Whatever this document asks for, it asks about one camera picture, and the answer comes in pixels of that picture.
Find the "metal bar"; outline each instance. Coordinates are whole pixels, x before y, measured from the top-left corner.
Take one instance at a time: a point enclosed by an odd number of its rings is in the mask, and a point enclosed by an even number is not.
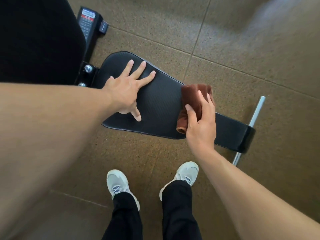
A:
[[[254,113],[253,113],[252,118],[250,120],[249,126],[251,126],[251,127],[254,126],[265,100],[266,100],[265,96],[260,97],[258,104],[256,106],[256,109],[254,110]],[[234,159],[233,159],[232,165],[237,166],[238,162],[240,160],[240,157],[241,157],[241,153],[237,152]]]

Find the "bolt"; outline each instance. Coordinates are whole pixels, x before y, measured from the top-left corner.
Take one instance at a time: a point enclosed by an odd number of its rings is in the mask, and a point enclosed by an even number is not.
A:
[[[84,67],[84,70],[85,70],[86,73],[90,73],[90,72],[92,72],[93,68],[92,68],[91,65],[86,65],[86,66]]]

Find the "white shoe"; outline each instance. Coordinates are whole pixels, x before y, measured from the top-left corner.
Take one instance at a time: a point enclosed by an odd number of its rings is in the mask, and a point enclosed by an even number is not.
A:
[[[131,193],[129,189],[128,179],[125,174],[117,169],[111,170],[108,172],[106,176],[106,184],[108,185],[109,192],[112,196],[112,200],[114,196],[121,192],[127,192],[134,197],[136,201],[138,211],[140,211],[140,203],[138,202],[137,198]]]
[[[174,179],[172,181],[170,181],[169,183],[167,183],[161,190],[160,190],[160,200],[162,201],[162,193],[163,190],[173,181],[175,180],[182,180],[187,182],[190,186],[192,186],[198,176],[198,172],[199,172],[199,166],[193,162],[193,161],[189,161],[189,162],[185,162],[184,164],[182,164],[178,170],[177,170],[177,174],[174,176]]]

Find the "rolled cloth edge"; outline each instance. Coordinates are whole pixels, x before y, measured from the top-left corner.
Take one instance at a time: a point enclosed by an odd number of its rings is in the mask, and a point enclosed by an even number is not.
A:
[[[177,132],[186,134],[188,129],[188,114],[186,104],[189,104],[197,115],[197,121],[201,120],[202,117],[202,106],[199,98],[198,91],[202,93],[202,96],[208,102],[207,93],[210,96],[211,101],[214,103],[212,97],[212,87],[206,84],[191,84],[184,85],[181,87],[181,100],[182,110],[178,116],[177,121]]]

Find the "brown cloth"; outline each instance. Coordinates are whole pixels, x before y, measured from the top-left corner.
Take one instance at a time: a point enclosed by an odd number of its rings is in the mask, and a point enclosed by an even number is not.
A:
[[[178,122],[177,122],[177,131],[186,134],[188,128],[188,114],[186,110],[186,104],[189,104],[195,113],[197,114],[197,120],[201,120],[202,117],[202,106],[199,98],[198,91],[201,91],[202,96],[208,101],[207,93],[209,93],[211,101],[214,103],[212,98],[212,87],[206,84],[191,84],[184,85],[181,87],[182,95],[182,110],[180,111]]]

